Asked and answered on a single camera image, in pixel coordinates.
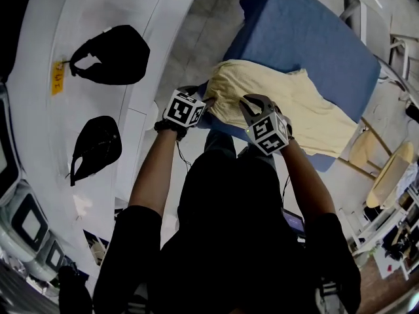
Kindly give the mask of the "person's striped shoe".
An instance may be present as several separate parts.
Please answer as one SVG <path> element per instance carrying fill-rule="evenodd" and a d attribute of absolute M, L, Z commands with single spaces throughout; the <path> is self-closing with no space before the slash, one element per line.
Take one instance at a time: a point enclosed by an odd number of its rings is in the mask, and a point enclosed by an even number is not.
<path fill-rule="evenodd" d="M 148 301 L 135 295 L 129 302 L 125 314 L 150 314 Z"/>
<path fill-rule="evenodd" d="M 315 293 L 319 314 L 348 314 L 339 296 L 340 286 L 322 279 Z"/>

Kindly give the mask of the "white low shelf unit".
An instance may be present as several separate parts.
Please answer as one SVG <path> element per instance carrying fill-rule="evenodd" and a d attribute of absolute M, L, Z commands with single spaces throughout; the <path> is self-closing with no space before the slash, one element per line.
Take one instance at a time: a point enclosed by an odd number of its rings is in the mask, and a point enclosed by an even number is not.
<path fill-rule="evenodd" d="M 393 229 L 408 226 L 410 231 L 419 231 L 419 192 L 408 187 L 403 194 L 404 203 L 396 203 L 390 209 L 382 211 L 364 227 L 355 229 L 342 208 L 338 215 L 343 224 L 350 231 L 350 250 L 358 268 L 362 268 L 370 257 L 374 258 L 382 279 L 389 277 L 393 272 L 401 270 L 405 280 L 419 266 L 419 258 L 409 260 L 404 256 L 400 260 L 392 259 L 386 255 L 384 238 Z"/>

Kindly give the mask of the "black fabric bag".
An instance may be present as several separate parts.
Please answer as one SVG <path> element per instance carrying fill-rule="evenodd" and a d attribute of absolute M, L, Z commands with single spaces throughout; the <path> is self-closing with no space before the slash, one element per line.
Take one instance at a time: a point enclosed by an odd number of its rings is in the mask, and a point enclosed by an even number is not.
<path fill-rule="evenodd" d="M 60 314 L 92 314 L 91 296 L 82 277 L 71 266 L 62 266 L 58 272 L 60 282 Z"/>

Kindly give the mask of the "beige plastic basket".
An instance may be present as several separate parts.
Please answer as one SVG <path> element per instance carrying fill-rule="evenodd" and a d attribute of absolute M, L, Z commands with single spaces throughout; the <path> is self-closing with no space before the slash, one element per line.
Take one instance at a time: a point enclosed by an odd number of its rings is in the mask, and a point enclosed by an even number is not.
<path fill-rule="evenodd" d="M 396 156 L 373 189 L 381 209 L 389 209 L 397 202 L 396 185 L 409 164 L 411 163 L 404 160 L 401 156 Z"/>

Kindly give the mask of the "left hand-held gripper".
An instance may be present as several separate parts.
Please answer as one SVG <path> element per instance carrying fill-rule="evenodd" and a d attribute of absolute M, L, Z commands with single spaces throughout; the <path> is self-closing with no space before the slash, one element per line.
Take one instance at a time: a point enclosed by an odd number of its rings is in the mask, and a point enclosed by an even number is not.
<path fill-rule="evenodd" d="M 183 139 L 187 130 L 195 127 L 206 107 L 212 107 L 216 99 L 210 97 L 203 102 L 190 96 L 198 91 L 198 86 L 181 86 L 174 90 L 163 113 L 163 122 L 177 132 L 177 139 Z"/>

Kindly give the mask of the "grey-rimmed storage box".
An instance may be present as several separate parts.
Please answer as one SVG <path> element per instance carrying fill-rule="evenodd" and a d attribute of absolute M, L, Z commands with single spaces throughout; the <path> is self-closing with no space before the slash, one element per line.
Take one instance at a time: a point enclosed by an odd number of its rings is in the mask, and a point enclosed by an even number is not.
<path fill-rule="evenodd" d="M 20 181 L 0 207 L 0 247 L 22 262 L 32 261 L 49 238 L 49 224 L 34 191 Z"/>
<path fill-rule="evenodd" d="M 0 207 L 14 195 L 22 178 L 16 153 L 10 119 L 9 97 L 6 88 L 0 85 Z"/>
<path fill-rule="evenodd" d="M 31 274 L 42 281 L 51 281 L 64 261 L 64 250 L 55 237 L 50 237 L 32 262 Z"/>

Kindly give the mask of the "person's left forearm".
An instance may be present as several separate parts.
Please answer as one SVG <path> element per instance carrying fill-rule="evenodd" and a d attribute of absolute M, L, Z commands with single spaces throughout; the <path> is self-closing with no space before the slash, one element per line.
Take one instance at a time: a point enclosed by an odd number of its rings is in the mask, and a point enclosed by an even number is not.
<path fill-rule="evenodd" d="M 172 174 L 177 133 L 162 130 L 152 144 L 134 183 L 129 206 L 142 206 L 163 217 Z"/>

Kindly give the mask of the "person's left striped shoe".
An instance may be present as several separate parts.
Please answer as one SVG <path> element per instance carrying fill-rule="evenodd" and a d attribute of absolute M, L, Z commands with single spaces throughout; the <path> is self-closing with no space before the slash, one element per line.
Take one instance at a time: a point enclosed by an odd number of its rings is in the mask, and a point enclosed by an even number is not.
<path fill-rule="evenodd" d="M 148 301 L 135 295 L 129 302 L 125 314 L 150 314 Z"/>

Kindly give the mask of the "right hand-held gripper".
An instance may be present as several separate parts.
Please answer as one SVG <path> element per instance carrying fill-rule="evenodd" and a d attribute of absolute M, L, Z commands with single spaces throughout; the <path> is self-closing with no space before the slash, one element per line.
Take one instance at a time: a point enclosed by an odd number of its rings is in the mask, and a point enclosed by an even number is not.
<path fill-rule="evenodd" d="M 267 96 L 248 94 L 244 99 L 261 109 L 260 113 L 254 113 L 244 100 L 239 101 L 240 110 L 248 125 L 246 133 L 251 142 L 267 156 L 286 147 L 292 138 L 290 119 Z"/>

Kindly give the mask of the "pale yellow garment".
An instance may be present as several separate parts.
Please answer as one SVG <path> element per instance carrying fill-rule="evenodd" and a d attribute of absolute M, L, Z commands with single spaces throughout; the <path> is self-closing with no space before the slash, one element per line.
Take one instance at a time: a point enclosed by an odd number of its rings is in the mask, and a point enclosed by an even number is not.
<path fill-rule="evenodd" d="M 239 100 L 267 96 L 291 121 L 292 134 L 309 155 L 338 158 L 357 129 L 342 109 L 324 99 L 305 69 L 281 73 L 246 60 L 221 62 L 213 70 L 204 98 L 215 98 L 210 113 L 222 123 L 245 129 Z"/>

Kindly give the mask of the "small black monitor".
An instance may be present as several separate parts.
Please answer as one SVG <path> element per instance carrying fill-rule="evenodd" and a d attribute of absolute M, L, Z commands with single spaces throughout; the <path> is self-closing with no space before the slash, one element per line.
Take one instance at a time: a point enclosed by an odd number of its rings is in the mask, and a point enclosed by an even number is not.
<path fill-rule="evenodd" d="M 282 208 L 282 215 L 287 222 L 287 224 L 290 226 L 290 228 L 294 231 L 294 233 L 300 237 L 305 238 L 305 229 L 304 229 L 304 221 L 302 217 Z"/>

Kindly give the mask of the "person's right striped shoe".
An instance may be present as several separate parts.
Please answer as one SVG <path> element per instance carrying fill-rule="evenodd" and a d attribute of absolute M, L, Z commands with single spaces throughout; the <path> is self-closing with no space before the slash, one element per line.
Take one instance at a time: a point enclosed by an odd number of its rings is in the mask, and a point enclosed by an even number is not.
<path fill-rule="evenodd" d="M 339 296 L 340 286 L 322 279 L 315 293 L 319 314 L 348 314 Z"/>

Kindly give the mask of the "yellow paper tag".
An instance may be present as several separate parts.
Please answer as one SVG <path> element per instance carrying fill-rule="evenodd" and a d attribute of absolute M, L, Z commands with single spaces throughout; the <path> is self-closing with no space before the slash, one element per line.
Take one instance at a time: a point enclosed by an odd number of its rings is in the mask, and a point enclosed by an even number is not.
<path fill-rule="evenodd" d="M 52 66 L 51 95 L 55 96 L 63 91 L 65 78 L 65 62 L 55 61 Z"/>

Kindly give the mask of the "row of black caps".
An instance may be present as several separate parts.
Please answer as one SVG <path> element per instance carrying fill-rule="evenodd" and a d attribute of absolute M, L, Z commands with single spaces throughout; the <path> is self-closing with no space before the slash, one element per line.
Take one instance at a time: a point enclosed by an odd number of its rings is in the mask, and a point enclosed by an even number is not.
<path fill-rule="evenodd" d="M 71 74 L 104 85 L 131 85 L 146 73 L 150 48 L 142 36 L 130 25 L 110 30 L 86 41 L 69 61 Z M 76 63 L 87 56 L 99 60 L 86 69 Z"/>

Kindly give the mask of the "blue padded mat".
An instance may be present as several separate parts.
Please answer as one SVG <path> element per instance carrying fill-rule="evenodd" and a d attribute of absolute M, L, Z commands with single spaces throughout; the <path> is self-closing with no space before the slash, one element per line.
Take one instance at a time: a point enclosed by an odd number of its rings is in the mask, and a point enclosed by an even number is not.
<path fill-rule="evenodd" d="M 305 69 L 320 95 L 358 125 L 378 82 L 380 65 L 355 33 L 318 0 L 241 0 L 240 4 L 244 25 L 222 62 L 246 60 L 281 73 Z M 224 124 L 210 111 L 199 125 L 248 138 L 246 128 Z M 321 172 L 337 159 L 306 155 Z"/>

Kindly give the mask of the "person's black-clothed body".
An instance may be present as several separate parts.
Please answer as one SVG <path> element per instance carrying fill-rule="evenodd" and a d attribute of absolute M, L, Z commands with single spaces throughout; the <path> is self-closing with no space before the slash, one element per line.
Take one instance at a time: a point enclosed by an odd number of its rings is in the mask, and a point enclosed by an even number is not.
<path fill-rule="evenodd" d="M 349 313 L 361 303 L 361 276 L 342 226 L 328 213 L 299 243 L 282 215 L 272 158 L 232 137 L 208 133 L 187 173 L 179 229 L 161 243 L 162 217 L 127 206 L 118 214 L 93 295 L 96 314 L 122 314 L 147 287 L 153 314 L 318 314 L 322 279 L 340 286 Z"/>

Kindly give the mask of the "black cap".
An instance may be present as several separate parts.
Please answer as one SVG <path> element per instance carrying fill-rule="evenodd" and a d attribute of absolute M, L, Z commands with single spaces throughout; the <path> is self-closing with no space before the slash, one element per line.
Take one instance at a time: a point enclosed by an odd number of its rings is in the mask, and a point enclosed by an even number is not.
<path fill-rule="evenodd" d="M 81 130 L 71 161 L 70 186 L 116 162 L 122 154 L 118 126 L 111 116 L 90 119 Z"/>

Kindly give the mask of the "pale crumpled clothes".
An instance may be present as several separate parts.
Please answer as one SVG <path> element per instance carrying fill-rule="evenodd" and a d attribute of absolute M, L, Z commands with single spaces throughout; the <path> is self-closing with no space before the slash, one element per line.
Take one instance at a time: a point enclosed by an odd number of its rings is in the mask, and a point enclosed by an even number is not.
<path fill-rule="evenodd" d="M 399 199 L 403 195 L 404 191 L 409 187 L 409 185 L 416 180 L 417 174 L 418 164 L 416 162 L 409 164 L 406 171 L 396 185 L 395 193 L 397 199 Z"/>

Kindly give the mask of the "light wooden stool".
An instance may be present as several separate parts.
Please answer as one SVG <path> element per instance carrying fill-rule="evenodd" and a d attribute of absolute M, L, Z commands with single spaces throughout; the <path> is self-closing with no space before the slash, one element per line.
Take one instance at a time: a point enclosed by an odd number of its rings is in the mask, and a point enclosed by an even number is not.
<path fill-rule="evenodd" d="M 348 159 L 346 160 L 339 157 L 337 160 L 366 178 L 375 180 L 376 177 L 366 172 L 363 169 L 363 166 L 370 166 L 380 172 L 382 168 L 373 163 L 370 159 L 370 157 L 374 154 L 376 145 L 379 144 L 388 156 L 392 155 L 392 151 L 363 116 L 361 117 L 361 122 L 363 123 L 365 129 L 354 140 L 349 151 Z"/>

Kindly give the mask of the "person's right forearm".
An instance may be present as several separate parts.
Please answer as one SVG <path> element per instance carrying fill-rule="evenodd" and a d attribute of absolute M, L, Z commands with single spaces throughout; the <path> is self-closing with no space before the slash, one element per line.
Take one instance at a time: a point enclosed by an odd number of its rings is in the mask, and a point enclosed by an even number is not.
<path fill-rule="evenodd" d="M 295 139 L 281 149 L 297 205 L 306 225 L 324 214 L 335 214 L 332 197 Z"/>

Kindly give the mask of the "white lounge chair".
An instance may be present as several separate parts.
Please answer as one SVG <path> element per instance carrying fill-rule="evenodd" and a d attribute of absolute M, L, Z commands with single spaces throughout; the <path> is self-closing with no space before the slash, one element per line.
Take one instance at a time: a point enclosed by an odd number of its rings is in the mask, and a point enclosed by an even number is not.
<path fill-rule="evenodd" d="M 344 0 L 344 11 L 340 19 L 350 27 L 361 42 L 373 53 L 380 64 L 379 83 L 390 82 L 406 93 L 410 102 L 419 108 L 419 90 L 408 81 L 410 59 L 410 43 L 419 44 L 419 37 L 410 37 L 390 32 L 386 21 L 373 8 L 362 0 Z M 396 72 L 391 66 L 392 52 L 402 48 L 402 73 Z"/>

